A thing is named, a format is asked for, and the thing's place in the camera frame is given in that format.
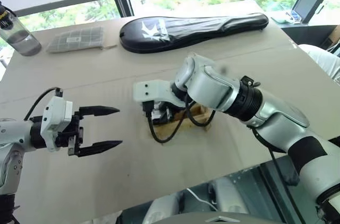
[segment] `silver arm segment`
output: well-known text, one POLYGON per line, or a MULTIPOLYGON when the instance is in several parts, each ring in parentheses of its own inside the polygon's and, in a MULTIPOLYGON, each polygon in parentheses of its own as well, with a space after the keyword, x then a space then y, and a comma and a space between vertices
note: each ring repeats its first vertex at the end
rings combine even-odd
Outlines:
MULTIPOLYGON (((184 101, 187 94, 203 106, 238 118, 266 147, 288 153, 327 220, 340 221, 340 148, 309 130, 300 110, 254 87, 248 77, 236 80, 223 75, 212 60, 196 54, 186 58, 172 85, 168 88, 171 97, 162 101, 176 105, 172 99, 184 101)), ((135 100, 144 102, 143 97, 135 100)))

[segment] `cardboard surface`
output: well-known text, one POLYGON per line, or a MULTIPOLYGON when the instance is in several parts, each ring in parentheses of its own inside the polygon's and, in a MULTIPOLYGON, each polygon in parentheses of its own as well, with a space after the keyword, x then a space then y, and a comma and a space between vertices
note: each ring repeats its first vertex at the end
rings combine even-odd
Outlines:
MULTIPOLYGON (((106 41, 117 42, 129 19, 99 22, 106 41)), ((43 46, 63 29, 39 32, 43 46)), ((299 107, 311 128, 329 139, 340 134, 340 88, 271 21, 263 32, 246 32, 158 54, 133 54, 118 44, 109 50, 85 50, 27 58, 14 55, 0 84, 2 117, 22 119, 46 88, 60 86, 64 98, 79 106, 108 105, 120 113, 86 117, 84 146, 123 140, 118 147, 84 158, 66 149, 26 153, 16 194, 15 216, 22 223, 81 223, 248 168, 270 159, 238 120, 216 114, 207 132, 179 132, 164 145, 148 131, 141 107, 132 100, 138 81, 172 80, 189 51, 228 64, 261 87, 299 107)), ((33 115, 41 115, 43 99, 33 115)))

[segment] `white cloth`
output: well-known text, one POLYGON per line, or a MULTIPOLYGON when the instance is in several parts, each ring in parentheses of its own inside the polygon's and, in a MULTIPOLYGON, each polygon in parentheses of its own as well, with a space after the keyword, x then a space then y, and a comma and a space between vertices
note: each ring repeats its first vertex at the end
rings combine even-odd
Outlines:
POLYGON ((329 77, 340 85, 340 58, 313 45, 299 45, 329 77))

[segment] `table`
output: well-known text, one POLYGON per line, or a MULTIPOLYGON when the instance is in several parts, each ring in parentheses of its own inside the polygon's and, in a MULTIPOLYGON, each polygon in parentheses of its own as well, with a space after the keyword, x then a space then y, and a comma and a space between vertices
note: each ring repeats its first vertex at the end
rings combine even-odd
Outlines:
MULTIPOLYGON (((231 3, 243 13, 257 12, 253 2, 231 3)), ((340 134, 340 88, 273 21, 263 31, 250 31, 156 54, 123 49, 118 33, 133 18, 75 25, 36 32, 42 51, 33 57, 15 53, 0 83, 2 117, 22 119, 47 88, 59 86, 64 98, 79 106, 107 105, 121 110, 86 117, 84 145, 123 140, 99 155, 68 157, 67 149, 27 153, 15 211, 25 223, 80 223, 138 205, 162 195, 248 168, 270 155, 238 120, 217 114, 212 128, 180 132, 169 143, 156 143, 132 100, 132 84, 174 78, 190 51, 226 63, 238 77, 248 75, 261 87, 298 106, 311 128, 324 138, 340 134), (105 44, 64 54, 45 52, 55 34, 101 25, 105 44)), ((41 115, 48 98, 33 115, 41 115)))

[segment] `wooden block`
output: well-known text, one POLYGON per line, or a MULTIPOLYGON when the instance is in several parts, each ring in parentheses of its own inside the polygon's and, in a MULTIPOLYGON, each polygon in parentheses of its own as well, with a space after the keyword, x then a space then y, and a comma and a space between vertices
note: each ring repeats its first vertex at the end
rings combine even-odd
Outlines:
MULTIPOLYGON (((172 134, 172 132, 175 130, 177 124, 180 122, 180 119, 183 115, 183 112, 185 112, 185 111, 181 111, 181 112, 175 114, 174 121, 171 122, 171 123, 154 126, 155 132, 160 139, 164 139, 164 138, 166 138, 166 137, 168 137, 172 134)), ((206 122, 211 115, 211 111, 207 107, 204 107, 204 106, 199 105, 199 104, 195 104, 190 109, 190 112, 191 112, 192 116, 194 117, 194 119, 199 123, 206 122)), ((189 120, 187 117, 185 117, 183 122, 182 122, 182 125, 180 126, 180 128, 178 130, 183 131, 183 130, 190 129, 191 127, 194 127, 194 126, 195 125, 191 122, 191 120, 189 120)), ((208 126, 202 127, 202 128, 203 128, 204 131, 208 131, 211 128, 211 123, 208 126)))

